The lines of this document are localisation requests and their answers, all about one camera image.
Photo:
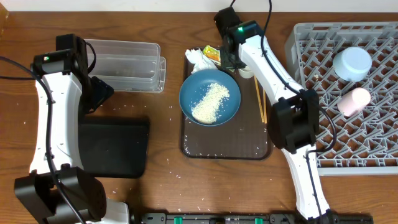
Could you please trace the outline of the light blue bowl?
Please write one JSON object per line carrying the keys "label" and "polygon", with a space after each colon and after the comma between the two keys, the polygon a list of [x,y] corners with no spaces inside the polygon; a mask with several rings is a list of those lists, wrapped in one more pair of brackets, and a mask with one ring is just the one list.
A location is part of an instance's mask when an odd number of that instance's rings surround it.
{"label": "light blue bowl", "polygon": [[335,73],[345,81],[364,80],[372,66],[370,54],[360,47],[348,47],[333,59]]}

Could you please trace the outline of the pink cup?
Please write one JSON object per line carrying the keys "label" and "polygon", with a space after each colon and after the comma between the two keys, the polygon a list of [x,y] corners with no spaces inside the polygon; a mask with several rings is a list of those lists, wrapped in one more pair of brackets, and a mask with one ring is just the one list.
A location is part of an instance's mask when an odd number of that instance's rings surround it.
{"label": "pink cup", "polygon": [[337,103],[337,108],[344,116],[359,113],[371,101],[371,94],[366,89],[358,87],[343,95]]}

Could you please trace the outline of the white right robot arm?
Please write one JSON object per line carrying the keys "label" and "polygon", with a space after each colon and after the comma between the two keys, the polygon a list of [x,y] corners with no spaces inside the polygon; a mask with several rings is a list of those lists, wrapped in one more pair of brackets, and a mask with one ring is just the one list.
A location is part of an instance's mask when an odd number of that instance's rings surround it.
{"label": "white right robot arm", "polygon": [[287,73],[269,46],[265,27],[243,22],[232,7],[218,11],[214,21],[228,60],[236,68],[250,69],[268,97],[269,137],[289,165],[299,214],[307,223],[328,223],[330,207],[316,162],[317,92],[305,90]]}

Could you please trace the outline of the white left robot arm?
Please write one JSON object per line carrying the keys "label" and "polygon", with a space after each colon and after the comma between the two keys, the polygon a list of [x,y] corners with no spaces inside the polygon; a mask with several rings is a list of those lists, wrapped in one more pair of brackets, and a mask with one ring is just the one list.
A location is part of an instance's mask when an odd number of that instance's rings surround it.
{"label": "white left robot arm", "polygon": [[80,158],[79,118],[114,93],[89,76],[89,47],[74,34],[59,35],[56,50],[36,55],[27,69],[39,98],[37,143],[29,175],[15,180],[14,193],[38,223],[130,222],[128,205],[108,199]]}

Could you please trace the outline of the cream white cup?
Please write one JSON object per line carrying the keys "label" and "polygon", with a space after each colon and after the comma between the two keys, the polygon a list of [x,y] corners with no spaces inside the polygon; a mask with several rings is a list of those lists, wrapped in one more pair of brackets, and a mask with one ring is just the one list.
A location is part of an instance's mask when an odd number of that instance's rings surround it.
{"label": "cream white cup", "polygon": [[240,76],[245,79],[250,79],[254,76],[254,73],[248,66],[246,66],[244,68],[239,68],[238,72],[239,72]]}

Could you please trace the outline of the dark blue plate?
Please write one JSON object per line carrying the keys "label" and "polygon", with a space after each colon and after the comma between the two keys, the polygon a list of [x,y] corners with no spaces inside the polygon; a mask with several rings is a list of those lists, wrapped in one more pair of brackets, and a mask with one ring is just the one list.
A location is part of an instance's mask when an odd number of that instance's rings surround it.
{"label": "dark blue plate", "polygon": [[[218,112],[219,118],[213,124],[202,124],[192,116],[192,108],[203,98],[208,85],[218,83],[229,90],[229,98],[223,101]],[[202,126],[219,126],[229,121],[238,111],[241,102],[241,92],[238,84],[227,73],[219,70],[202,70],[191,74],[181,86],[179,103],[183,114],[194,123]]]}

